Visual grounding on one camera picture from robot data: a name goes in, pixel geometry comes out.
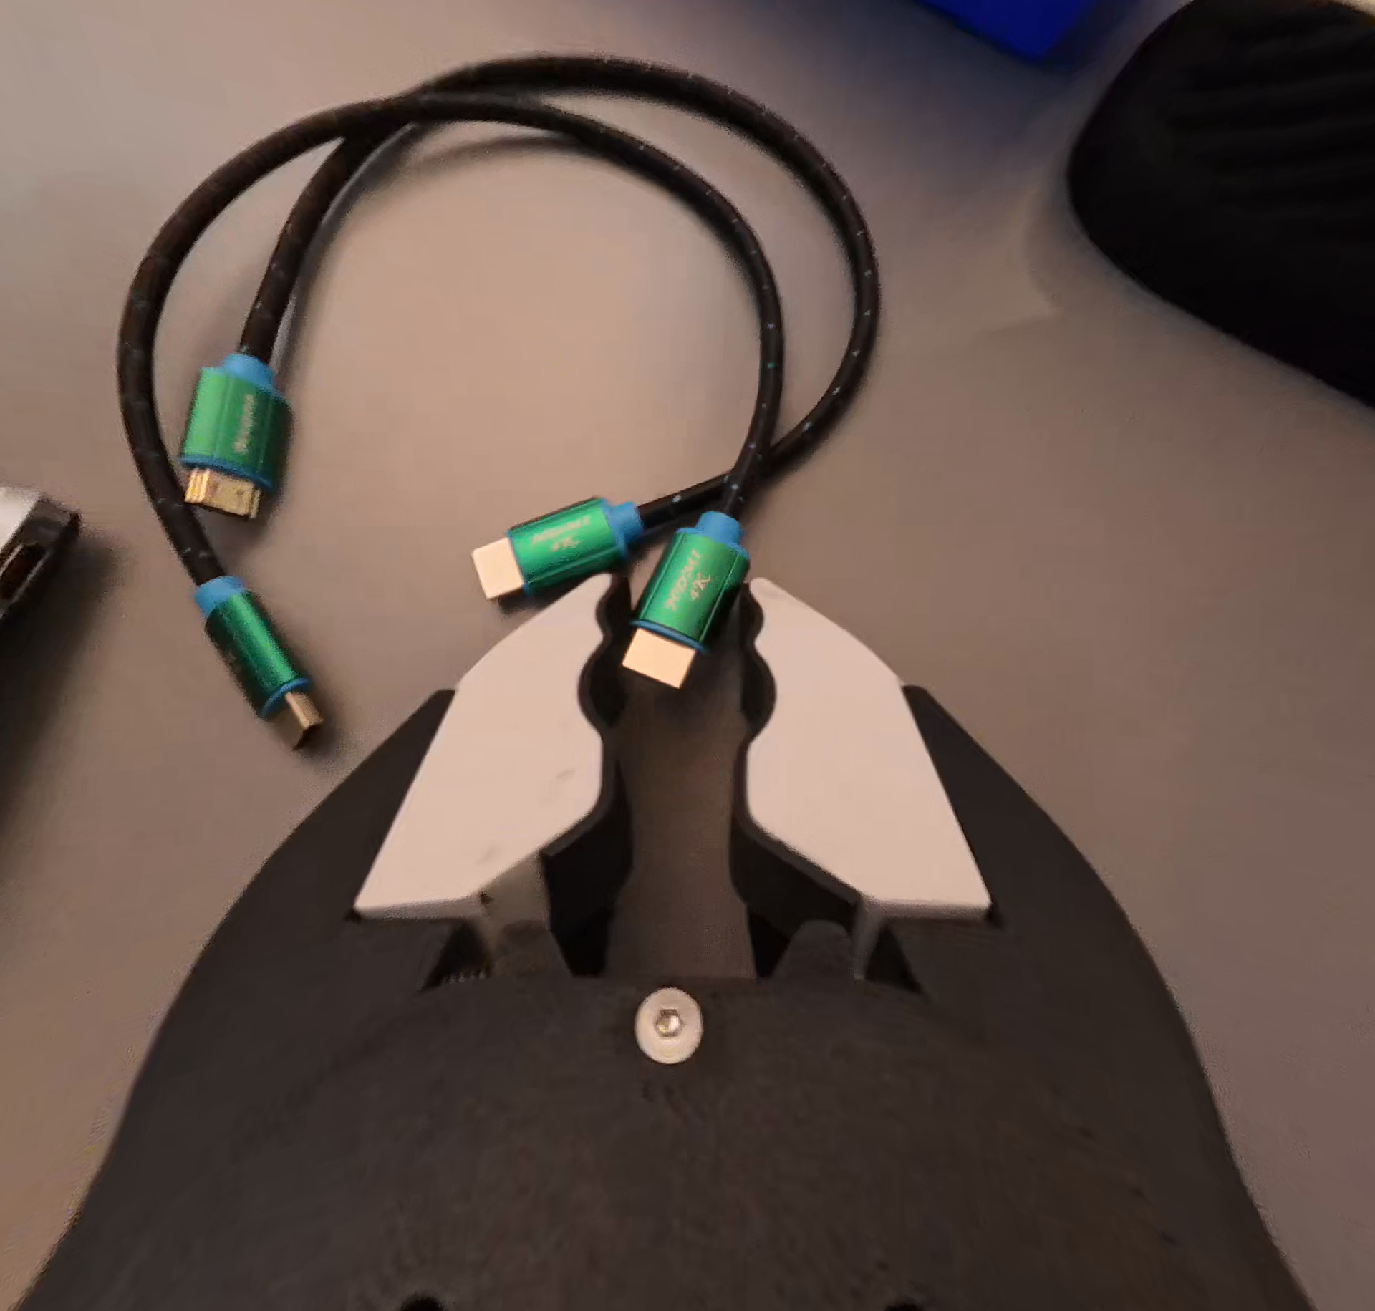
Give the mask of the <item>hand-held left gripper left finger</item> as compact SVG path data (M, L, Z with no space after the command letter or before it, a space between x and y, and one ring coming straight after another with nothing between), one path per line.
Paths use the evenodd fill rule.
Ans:
M353 915L446 921L495 947L542 924L561 953L604 953L631 862L614 730L629 582L600 573L489 649L453 690Z

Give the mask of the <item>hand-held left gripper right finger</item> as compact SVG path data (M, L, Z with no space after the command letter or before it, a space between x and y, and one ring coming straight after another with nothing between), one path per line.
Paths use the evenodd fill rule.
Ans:
M740 616L735 892L772 977L808 924L852 977L895 977L916 924L986 930L991 892L901 677L867 643L755 579Z

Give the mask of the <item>black hdmi cable green plugs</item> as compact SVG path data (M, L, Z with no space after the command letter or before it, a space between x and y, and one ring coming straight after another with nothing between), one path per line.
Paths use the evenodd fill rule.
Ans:
M155 407L153 358L168 291L210 225L244 193L287 163L366 133L493 123L561 137L604 161L661 184L729 246L752 291L759 325L757 388L742 448L719 490L682 495L701 505L680 528L634 605L623 666L665 686L682 686L704 656L742 588L750 554L740 511L761 480L782 405L784 327L774 274L740 212L697 172L651 144L546 101L459 89L363 101L315 114L268 135L206 178L162 225L142 259L119 327L117 386L125 435L147 501L194 584L204 633L257 718L283 722L291 745L321 726L312 681L291 656L266 609L219 563L198 509L255 518L281 484L291 407L270 354L276 337L251 341L198 375L181 443L185 478L174 473Z
M780 163L833 225L850 273L850 335L825 392L801 422L776 433L782 407L784 324L761 240L714 186L638 137L544 99L606 93L695 114L735 131ZM863 388L880 320L880 278L869 225L840 174L787 120L736 89L667 65L619 57L517 57L449 72L415 91L361 101L268 135L211 172L162 225L128 291L119 393L128 448L147 497L187 571L219 577L198 512L257 518L281 484L291 410L272 369L300 274L334 205L400 137L421 127L483 121L561 137L612 165L665 186L727 244L759 322L759 382L740 454L729 471L644 505L589 499L508 529L474 554L483 594L536 594L625 565L634 546L701 512L738 520L753 490L799 461ZM162 446L151 393L151 358L164 301L200 237L244 193L287 163L332 148L300 191L266 265L236 350L198 375L181 443L183 475Z

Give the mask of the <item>grey hdmi switch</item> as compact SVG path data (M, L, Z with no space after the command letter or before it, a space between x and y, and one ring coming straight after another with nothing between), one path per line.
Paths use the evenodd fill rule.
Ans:
M2 637L15 630L70 548L81 516L41 492L2 484Z

